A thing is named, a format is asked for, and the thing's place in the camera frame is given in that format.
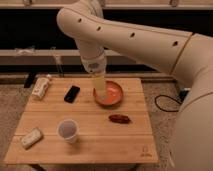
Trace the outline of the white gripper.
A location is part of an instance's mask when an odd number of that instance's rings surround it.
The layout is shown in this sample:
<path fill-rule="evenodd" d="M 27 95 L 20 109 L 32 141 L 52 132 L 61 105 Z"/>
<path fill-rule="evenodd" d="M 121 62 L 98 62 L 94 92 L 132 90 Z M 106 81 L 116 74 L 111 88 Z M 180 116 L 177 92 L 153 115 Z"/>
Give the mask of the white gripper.
<path fill-rule="evenodd" d="M 107 93 L 106 93 L 106 80 L 103 73 L 106 71 L 107 65 L 106 57 L 101 55 L 93 59 L 81 58 L 81 62 L 84 66 L 84 69 L 89 74 L 93 74 L 92 82 L 97 96 L 101 99 L 105 99 L 107 97 Z"/>

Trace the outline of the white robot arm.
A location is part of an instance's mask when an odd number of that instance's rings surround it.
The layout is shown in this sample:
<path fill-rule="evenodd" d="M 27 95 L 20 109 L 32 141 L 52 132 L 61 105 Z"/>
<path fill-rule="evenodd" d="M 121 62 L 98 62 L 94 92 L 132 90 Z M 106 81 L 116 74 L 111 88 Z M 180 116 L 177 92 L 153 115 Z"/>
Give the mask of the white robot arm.
<path fill-rule="evenodd" d="M 108 48 L 188 86 L 170 140 L 167 171 L 213 171 L 212 37 L 106 20 L 98 0 L 78 0 L 61 8 L 57 24 L 75 40 L 92 75 L 106 71 Z"/>

